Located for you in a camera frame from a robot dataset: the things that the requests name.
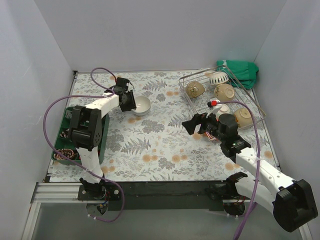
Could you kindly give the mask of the plain white bowl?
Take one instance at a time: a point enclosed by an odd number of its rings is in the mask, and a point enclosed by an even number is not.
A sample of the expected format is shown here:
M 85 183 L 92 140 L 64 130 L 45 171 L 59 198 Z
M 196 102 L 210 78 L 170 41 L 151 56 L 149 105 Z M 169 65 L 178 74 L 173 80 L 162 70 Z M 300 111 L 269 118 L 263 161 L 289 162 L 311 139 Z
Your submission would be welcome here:
M 145 116 L 148 114 L 151 110 L 151 101 L 148 97 L 146 96 L 137 96 L 135 98 L 135 104 L 136 108 L 132 109 L 131 111 L 139 117 Z

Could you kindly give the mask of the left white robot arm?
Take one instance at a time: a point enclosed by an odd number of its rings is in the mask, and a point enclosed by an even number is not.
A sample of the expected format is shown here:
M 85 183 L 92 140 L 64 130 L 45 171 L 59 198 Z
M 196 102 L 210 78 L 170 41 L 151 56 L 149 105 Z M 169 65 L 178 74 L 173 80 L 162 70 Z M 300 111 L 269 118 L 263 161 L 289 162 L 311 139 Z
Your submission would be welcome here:
M 80 179 L 86 193 L 95 200 L 103 199 L 107 189 L 102 183 L 104 173 L 100 167 L 98 146 L 103 138 L 103 118 L 114 108 L 123 112 L 136 109 L 136 102 L 130 80 L 118 78 L 110 90 L 85 106 L 72 109 L 68 137 L 79 154 L 86 174 Z

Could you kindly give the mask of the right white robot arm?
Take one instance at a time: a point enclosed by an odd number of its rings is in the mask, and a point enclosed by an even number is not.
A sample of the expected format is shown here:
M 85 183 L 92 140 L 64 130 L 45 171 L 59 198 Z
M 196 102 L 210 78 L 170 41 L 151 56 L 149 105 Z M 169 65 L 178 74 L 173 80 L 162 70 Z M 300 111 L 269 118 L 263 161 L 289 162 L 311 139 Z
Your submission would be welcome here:
M 295 180 L 259 159 L 255 149 L 239 135 L 233 115 L 224 113 L 216 118 L 212 113 L 195 114 L 182 126 L 189 135 L 200 126 L 199 134 L 210 134 L 218 139 L 223 154 L 255 177 L 251 179 L 243 172 L 229 176 L 226 192 L 230 198 L 252 198 L 290 233 L 318 217 L 311 185 L 304 179 Z

